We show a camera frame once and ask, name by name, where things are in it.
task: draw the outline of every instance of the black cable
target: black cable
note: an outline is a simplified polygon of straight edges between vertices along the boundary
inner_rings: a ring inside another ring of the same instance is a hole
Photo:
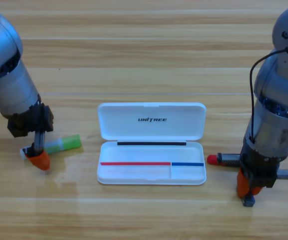
[[[253,71],[255,69],[255,67],[263,60],[276,55],[276,54],[281,54],[281,53],[288,53],[288,47],[286,47],[283,50],[278,50],[278,51],[274,51],[264,57],[262,57],[261,59],[259,59],[257,62],[255,62],[255,64],[253,65],[252,69],[250,70],[250,76],[249,76],[249,82],[250,82],[250,93],[252,96],[252,128],[251,128],[251,141],[252,143],[255,143],[255,139],[254,139],[254,114],[255,114],[255,101],[254,101],[254,89],[253,89]]]

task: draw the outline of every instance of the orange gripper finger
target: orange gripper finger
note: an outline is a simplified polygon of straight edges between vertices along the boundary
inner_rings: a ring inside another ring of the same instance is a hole
[[[257,194],[260,193],[260,191],[261,191],[262,189],[263,189],[262,187],[257,186],[257,187],[252,187],[252,188],[250,189],[250,191],[251,191],[252,195],[257,195]]]
[[[34,156],[34,157],[28,157],[26,156],[27,159],[30,160],[30,162],[37,168],[47,171],[50,168],[50,159],[48,154],[43,151],[40,155]]]
[[[237,175],[237,194],[239,197],[244,197],[249,192],[248,179],[243,175],[242,170],[239,170]]]

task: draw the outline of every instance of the screw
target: screw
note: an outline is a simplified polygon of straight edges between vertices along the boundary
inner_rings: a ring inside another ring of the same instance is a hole
[[[282,37],[283,37],[284,39],[288,39],[288,32],[283,31]]]

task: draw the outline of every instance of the white object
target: white object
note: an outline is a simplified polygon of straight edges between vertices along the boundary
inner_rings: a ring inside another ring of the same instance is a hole
[[[100,183],[200,185],[206,181],[203,147],[195,142],[204,132],[203,104],[103,103],[98,117],[102,137],[110,140],[101,147]]]

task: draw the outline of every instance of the unitree logo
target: unitree logo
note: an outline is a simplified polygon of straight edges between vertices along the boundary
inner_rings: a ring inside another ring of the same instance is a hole
[[[167,118],[139,118],[139,122],[166,122]]]

